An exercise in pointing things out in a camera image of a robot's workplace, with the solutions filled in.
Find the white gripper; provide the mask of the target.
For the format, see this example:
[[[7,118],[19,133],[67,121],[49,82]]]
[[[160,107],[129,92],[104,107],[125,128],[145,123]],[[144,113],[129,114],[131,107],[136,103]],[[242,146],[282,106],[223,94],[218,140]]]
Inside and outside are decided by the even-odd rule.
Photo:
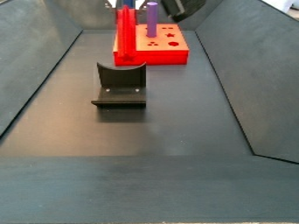
[[[162,0],[167,16],[175,23],[188,18],[206,4],[207,0]]]

